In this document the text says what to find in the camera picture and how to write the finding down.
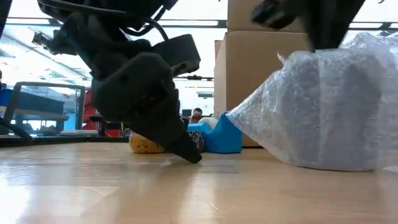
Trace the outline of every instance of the blue plastic toy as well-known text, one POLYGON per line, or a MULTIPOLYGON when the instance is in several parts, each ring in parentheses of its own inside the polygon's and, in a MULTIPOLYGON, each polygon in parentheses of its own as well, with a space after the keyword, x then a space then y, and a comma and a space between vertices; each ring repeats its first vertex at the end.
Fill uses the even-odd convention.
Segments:
POLYGON ((214 130, 206 123, 189 124, 188 130, 202 133, 206 152, 231 154, 242 151, 242 132, 225 114, 221 115, 214 130))

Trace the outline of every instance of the bubble wrap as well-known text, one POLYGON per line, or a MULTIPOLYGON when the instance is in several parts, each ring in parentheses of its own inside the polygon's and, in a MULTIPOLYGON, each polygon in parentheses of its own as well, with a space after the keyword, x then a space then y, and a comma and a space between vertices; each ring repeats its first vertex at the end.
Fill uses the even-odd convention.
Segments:
POLYGON ((398 145, 398 39, 295 52, 227 116, 283 162, 366 171, 398 145))

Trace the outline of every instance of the table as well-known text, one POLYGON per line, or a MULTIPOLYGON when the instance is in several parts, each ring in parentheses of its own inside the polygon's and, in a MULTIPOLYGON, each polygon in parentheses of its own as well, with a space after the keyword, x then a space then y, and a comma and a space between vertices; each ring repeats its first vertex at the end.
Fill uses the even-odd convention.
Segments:
POLYGON ((80 143, 0 149, 0 170, 0 223, 398 223, 398 151, 375 172, 349 173, 290 166, 265 149, 193 165, 80 143))

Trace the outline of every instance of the laminate floor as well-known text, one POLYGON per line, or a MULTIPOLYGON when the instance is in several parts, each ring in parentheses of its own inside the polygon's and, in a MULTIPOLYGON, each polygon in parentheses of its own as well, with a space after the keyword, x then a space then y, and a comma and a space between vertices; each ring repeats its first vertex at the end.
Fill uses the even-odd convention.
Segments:
POLYGON ((265 149, 135 155, 128 144, 0 149, 0 224, 398 223, 398 151, 375 172, 283 164, 265 149))

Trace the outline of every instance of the yellow object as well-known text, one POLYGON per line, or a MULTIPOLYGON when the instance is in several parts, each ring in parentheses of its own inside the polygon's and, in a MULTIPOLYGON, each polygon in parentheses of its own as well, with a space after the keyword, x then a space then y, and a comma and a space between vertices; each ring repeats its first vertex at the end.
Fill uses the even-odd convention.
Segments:
POLYGON ((131 133, 129 138, 131 150, 136 154, 163 153, 164 148, 137 133, 131 133))

